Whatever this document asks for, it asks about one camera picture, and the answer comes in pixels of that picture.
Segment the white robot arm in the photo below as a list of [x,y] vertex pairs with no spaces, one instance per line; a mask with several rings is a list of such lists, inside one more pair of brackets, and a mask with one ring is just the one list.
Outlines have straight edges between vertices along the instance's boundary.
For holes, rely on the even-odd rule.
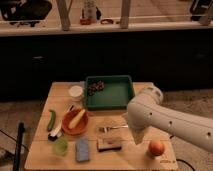
[[152,126],[213,153],[213,119],[163,107],[156,86],[142,89],[127,105],[126,122],[132,134],[144,135]]

